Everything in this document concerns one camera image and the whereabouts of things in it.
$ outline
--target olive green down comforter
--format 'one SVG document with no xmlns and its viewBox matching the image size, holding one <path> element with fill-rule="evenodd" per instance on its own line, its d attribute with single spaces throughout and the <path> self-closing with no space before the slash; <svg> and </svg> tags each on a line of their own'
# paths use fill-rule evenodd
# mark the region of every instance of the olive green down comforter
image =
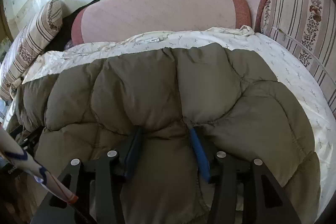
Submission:
<svg viewBox="0 0 336 224">
<path fill-rule="evenodd" d="M 206 223 L 213 187 L 198 174 L 195 125 L 219 149 L 262 159 L 302 223 L 316 218 L 320 166 L 309 120 L 255 52 L 213 43 L 98 59 L 20 85 L 16 115 L 30 132 L 44 127 L 35 158 L 55 175 L 142 126 L 142 154 L 121 194 L 126 223 Z M 38 205 L 45 192 L 29 187 Z"/>
</svg>

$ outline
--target floral striped cushion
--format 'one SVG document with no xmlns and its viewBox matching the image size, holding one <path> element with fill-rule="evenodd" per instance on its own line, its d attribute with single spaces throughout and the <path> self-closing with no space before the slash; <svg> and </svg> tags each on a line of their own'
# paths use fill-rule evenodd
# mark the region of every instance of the floral striped cushion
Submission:
<svg viewBox="0 0 336 224">
<path fill-rule="evenodd" d="M 19 32 L 1 64 L 1 99 L 10 99 L 11 84 L 28 69 L 61 27 L 61 2 L 51 0 Z"/>
<path fill-rule="evenodd" d="M 309 70 L 320 85 L 334 115 L 335 15 L 336 8 L 332 0 L 267 0 L 261 19 L 261 32 L 279 42 Z"/>
</svg>

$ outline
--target black metal frame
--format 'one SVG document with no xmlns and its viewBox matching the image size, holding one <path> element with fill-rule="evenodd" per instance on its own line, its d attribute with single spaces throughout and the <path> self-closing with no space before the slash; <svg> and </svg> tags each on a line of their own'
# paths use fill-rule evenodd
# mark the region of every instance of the black metal frame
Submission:
<svg viewBox="0 0 336 224">
<path fill-rule="evenodd" d="M 247 162 L 219 151 L 202 134 L 191 130 L 193 149 L 201 174 L 208 183 L 216 183 L 208 224 L 233 224 L 236 215 L 238 182 L 244 184 L 243 224 L 300 224 L 292 204 L 267 166 L 259 159 Z M 121 142 L 97 160 L 68 164 L 59 180 L 79 199 L 68 206 L 48 194 L 31 224 L 125 224 L 120 191 L 135 170 L 140 155 L 142 131 Z M 96 220 L 89 214 L 90 183 L 96 181 Z"/>
<path fill-rule="evenodd" d="M 220 151 L 203 133 L 191 130 L 199 169 L 208 183 L 216 183 L 208 224 L 235 223 L 237 183 L 244 184 L 243 224 L 300 224 L 285 191 L 260 159 L 237 159 Z"/>
</svg>

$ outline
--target white bed sheet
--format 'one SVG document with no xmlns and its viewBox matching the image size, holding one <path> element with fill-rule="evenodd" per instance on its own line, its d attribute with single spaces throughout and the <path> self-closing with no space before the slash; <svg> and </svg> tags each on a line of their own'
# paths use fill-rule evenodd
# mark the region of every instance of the white bed sheet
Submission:
<svg viewBox="0 0 336 224">
<path fill-rule="evenodd" d="M 81 44 L 65 52 L 47 52 L 39 56 L 29 69 L 23 83 L 41 78 L 95 59 L 117 56 L 125 53 L 143 52 L 164 47 L 201 47 L 219 43 L 230 50 L 240 48 L 256 51 L 278 77 L 295 95 L 310 120 L 315 151 L 320 160 L 321 195 L 318 216 L 330 201 L 335 189 L 336 178 L 336 121 L 328 107 L 323 93 L 312 75 L 290 52 L 276 41 L 250 27 L 224 29 L 213 27 L 207 31 L 156 31 L 139 34 L 128 40 Z"/>
</svg>

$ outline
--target metal bolt head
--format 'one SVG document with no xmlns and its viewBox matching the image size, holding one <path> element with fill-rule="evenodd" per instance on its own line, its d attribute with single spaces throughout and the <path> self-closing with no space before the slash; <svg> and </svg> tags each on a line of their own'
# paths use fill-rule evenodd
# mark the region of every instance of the metal bolt head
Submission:
<svg viewBox="0 0 336 224">
<path fill-rule="evenodd" d="M 218 151 L 216 155 L 217 155 L 218 158 L 225 158 L 226 157 L 226 153 L 223 152 L 223 151 Z"/>
<path fill-rule="evenodd" d="M 80 163 L 80 160 L 79 159 L 73 159 L 70 163 L 71 163 L 71 165 L 75 166 L 75 165 Z"/>
<path fill-rule="evenodd" d="M 253 162 L 255 165 L 259 165 L 259 166 L 263 164 L 263 161 L 261 159 L 255 159 Z"/>
<path fill-rule="evenodd" d="M 117 152 L 115 150 L 110 150 L 107 152 L 108 157 L 115 157 L 117 155 Z"/>
</svg>

